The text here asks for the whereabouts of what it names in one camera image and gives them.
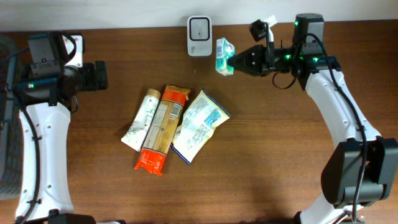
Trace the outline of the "white tube with brown cap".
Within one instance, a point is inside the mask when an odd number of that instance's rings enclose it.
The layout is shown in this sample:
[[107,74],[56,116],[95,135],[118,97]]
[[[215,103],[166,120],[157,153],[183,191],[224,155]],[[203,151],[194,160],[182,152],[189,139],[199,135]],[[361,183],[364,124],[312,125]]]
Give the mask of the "white tube with brown cap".
[[160,92],[150,88],[139,107],[139,110],[129,127],[127,133],[121,138],[121,141],[133,148],[135,151],[140,152],[144,140],[147,136],[155,111],[159,104]]

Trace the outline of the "teal tissue pack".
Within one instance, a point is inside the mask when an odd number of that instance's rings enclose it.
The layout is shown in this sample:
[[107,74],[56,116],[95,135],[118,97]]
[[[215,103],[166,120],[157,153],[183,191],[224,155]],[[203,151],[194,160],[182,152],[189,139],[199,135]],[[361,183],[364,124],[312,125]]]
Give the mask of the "teal tissue pack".
[[229,76],[234,73],[234,68],[228,65],[228,59],[235,56],[235,47],[224,37],[216,41],[215,69],[218,73]]

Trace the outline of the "orange spaghetti package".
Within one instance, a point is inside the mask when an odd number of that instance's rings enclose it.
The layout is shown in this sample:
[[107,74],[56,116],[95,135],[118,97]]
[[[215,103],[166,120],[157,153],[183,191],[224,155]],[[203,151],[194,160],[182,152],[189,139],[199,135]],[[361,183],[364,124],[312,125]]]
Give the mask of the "orange spaghetti package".
[[190,89],[167,85],[142,145],[135,169],[161,175],[161,170],[188,101]]

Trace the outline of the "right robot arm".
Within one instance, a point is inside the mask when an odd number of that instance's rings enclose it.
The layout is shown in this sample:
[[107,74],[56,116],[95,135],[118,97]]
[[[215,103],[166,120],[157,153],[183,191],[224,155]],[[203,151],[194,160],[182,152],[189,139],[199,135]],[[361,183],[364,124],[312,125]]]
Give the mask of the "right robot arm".
[[397,169],[397,141],[383,138],[348,90],[342,68],[323,44],[321,14],[297,14],[290,47],[276,47],[276,18],[249,26],[255,46],[228,59],[254,77],[290,73],[315,102],[335,150],[321,174],[322,193],[294,223],[357,223],[357,212],[389,197]]

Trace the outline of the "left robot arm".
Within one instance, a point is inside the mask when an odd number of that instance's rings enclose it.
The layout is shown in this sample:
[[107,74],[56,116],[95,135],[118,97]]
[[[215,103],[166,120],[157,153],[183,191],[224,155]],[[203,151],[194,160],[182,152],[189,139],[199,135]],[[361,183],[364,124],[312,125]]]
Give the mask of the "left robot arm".
[[28,38],[32,63],[12,93],[23,134],[22,192],[16,223],[96,223],[77,214],[68,189],[67,136],[79,109],[79,91],[108,87],[104,61],[83,62],[79,32],[52,31]]

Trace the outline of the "cream snack bag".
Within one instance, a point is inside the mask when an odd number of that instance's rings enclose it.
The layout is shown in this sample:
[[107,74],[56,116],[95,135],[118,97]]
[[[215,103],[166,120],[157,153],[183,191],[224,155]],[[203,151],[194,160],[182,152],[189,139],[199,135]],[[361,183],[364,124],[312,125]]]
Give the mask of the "cream snack bag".
[[183,114],[172,140],[171,148],[187,164],[191,164],[215,129],[231,115],[206,90],[202,89]]

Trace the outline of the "grey plastic mesh basket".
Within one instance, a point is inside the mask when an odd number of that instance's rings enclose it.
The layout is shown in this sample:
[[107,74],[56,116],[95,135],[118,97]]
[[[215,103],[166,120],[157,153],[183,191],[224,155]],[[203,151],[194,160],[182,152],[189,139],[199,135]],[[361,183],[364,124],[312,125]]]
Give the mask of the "grey plastic mesh basket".
[[17,44],[1,36],[1,200],[18,198],[22,182],[22,133],[13,87],[21,69]]

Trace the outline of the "white barcode scanner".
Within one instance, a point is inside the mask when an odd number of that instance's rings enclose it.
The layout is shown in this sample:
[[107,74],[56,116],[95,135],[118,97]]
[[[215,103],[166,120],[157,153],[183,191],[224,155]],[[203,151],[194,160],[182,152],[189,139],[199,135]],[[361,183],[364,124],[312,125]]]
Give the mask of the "white barcode scanner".
[[207,57],[213,51],[212,21],[208,16],[187,19],[187,52],[191,57]]

